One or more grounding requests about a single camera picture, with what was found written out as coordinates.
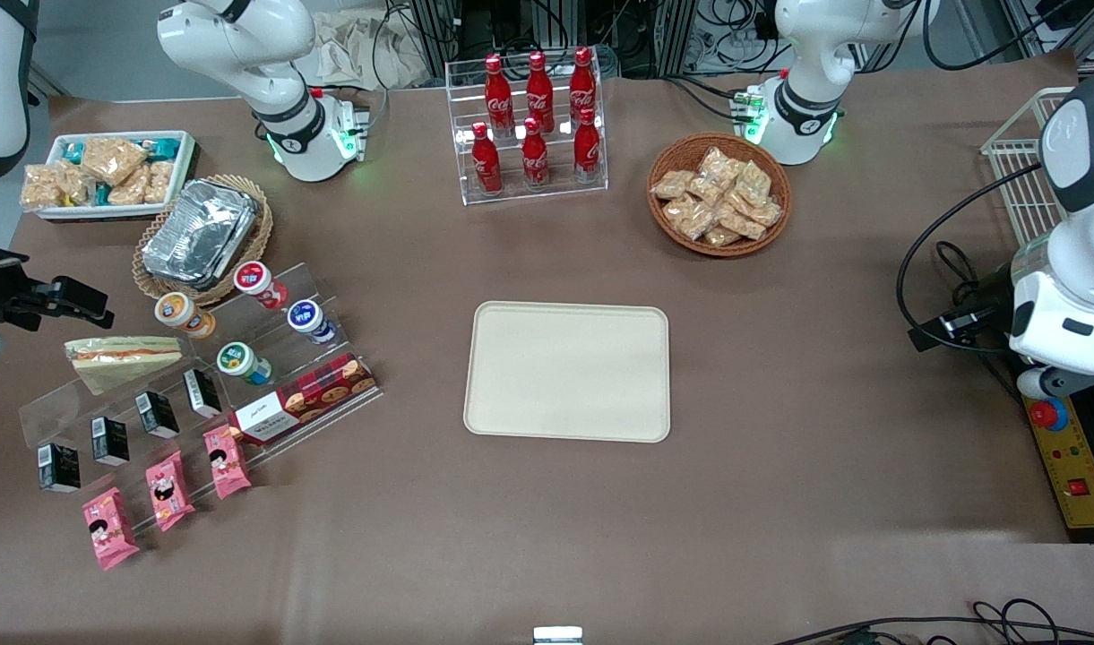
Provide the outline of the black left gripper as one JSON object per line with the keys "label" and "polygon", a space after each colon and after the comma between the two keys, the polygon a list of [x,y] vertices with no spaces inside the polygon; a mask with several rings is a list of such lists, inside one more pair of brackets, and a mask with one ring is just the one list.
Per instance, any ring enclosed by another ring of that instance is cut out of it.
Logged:
{"label": "black left gripper", "polygon": [[1009,347],[1013,310],[1011,269],[996,268],[980,279],[964,279],[957,286],[957,306],[939,315],[936,322],[911,327],[909,340],[919,354],[936,347]]}

